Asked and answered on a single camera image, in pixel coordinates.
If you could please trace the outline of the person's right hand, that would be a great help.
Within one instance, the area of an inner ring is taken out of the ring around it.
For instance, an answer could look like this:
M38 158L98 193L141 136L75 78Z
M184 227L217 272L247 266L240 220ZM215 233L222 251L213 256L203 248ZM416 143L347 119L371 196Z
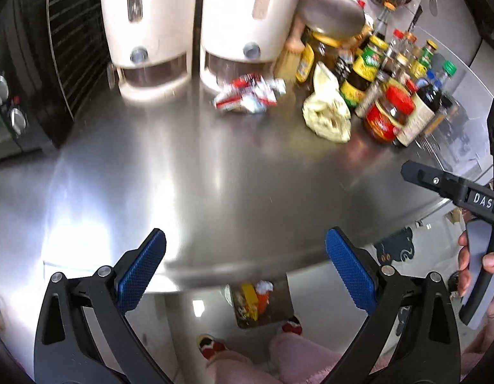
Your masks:
M465 296L472 276L469 273L469 245L467 233L464 231L459 237L459 282L458 292L461 297ZM494 252L484 256L482 259L483 267L488 272L494 274ZM474 341L467 347L462 354L461 374L467 375L474 366L483 358L485 352L490 348L494 341L494 298L487 309L487 323L481 330Z

